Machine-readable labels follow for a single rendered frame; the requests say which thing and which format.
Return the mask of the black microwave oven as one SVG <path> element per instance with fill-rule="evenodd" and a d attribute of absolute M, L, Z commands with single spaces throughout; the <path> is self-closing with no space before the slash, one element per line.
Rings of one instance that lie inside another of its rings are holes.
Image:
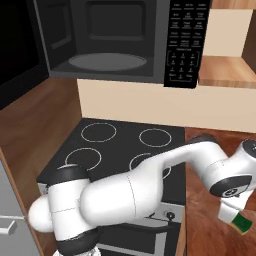
<path fill-rule="evenodd" d="M 212 0 L 34 0 L 52 77 L 194 88 Z M 69 60 L 123 53 L 147 60 L 125 71 L 91 71 Z"/>

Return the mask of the green and yellow sponge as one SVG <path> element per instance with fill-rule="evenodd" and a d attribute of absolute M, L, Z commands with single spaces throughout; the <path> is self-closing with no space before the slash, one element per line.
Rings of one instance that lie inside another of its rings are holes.
<path fill-rule="evenodd" d="M 240 213 L 232 220 L 231 226 L 241 235 L 246 234 L 251 226 L 252 221 L 242 216 Z"/>

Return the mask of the wooden wall shelf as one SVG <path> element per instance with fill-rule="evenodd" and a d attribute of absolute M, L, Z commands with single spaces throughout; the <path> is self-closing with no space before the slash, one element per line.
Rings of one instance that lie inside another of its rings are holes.
<path fill-rule="evenodd" d="M 212 0 L 199 84 L 256 89 L 256 0 Z"/>

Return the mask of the black microwave door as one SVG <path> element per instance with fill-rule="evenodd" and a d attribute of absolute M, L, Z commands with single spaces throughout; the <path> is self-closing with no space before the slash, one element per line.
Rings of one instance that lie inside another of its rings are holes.
<path fill-rule="evenodd" d="M 0 0 L 0 110 L 49 77 L 34 0 Z"/>

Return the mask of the grey microwave turntable plate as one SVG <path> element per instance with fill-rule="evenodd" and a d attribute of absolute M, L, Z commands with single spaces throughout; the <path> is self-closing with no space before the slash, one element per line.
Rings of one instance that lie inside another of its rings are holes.
<path fill-rule="evenodd" d="M 92 53 L 77 55 L 69 60 L 75 67 L 91 71 L 125 71 L 144 66 L 147 60 L 123 53 Z"/>

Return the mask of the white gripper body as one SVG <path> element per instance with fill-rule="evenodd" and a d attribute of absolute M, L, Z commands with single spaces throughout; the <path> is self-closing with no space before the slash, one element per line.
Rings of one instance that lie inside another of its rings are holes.
<path fill-rule="evenodd" d="M 245 206 L 246 202 L 240 199 L 221 199 L 218 218 L 224 223 L 231 223 Z"/>

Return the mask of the black hob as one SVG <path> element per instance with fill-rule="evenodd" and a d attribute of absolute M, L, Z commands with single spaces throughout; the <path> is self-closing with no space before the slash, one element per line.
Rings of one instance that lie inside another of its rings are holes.
<path fill-rule="evenodd" d="M 93 181 L 130 171 L 144 159 L 185 142 L 185 129 L 147 123 L 83 118 L 64 141 L 37 182 L 46 184 L 65 164 L 78 164 Z"/>

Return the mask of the grey drawer front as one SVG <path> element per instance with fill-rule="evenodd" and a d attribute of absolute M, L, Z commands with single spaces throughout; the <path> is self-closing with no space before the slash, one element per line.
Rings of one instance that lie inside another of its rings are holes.
<path fill-rule="evenodd" d="M 0 234 L 0 256 L 40 256 L 1 157 L 0 219 L 15 220 L 17 223 L 17 229 L 13 234 Z"/>

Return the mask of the wooden tall cabinet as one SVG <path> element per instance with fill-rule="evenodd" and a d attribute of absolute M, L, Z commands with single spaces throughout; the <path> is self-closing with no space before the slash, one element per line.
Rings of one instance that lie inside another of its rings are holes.
<path fill-rule="evenodd" d="M 23 214 L 36 178 L 82 118 L 77 81 L 48 78 L 0 111 L 0 159 Z"/>

